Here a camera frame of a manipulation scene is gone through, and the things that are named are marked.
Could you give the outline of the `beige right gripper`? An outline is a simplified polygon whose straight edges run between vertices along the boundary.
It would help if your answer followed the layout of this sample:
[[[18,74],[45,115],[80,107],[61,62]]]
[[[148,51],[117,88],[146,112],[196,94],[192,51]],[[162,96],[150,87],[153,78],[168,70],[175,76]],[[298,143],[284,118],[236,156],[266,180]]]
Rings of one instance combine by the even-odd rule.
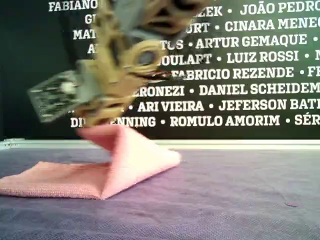
[[[76,116],[87,127],[110,123],[133,102],[136,89],[146,85],[167,51],[169,32],[156,26],[172,15],[166,0],[99,1],[94,20],[94,72],[103,97],[83,103]]]

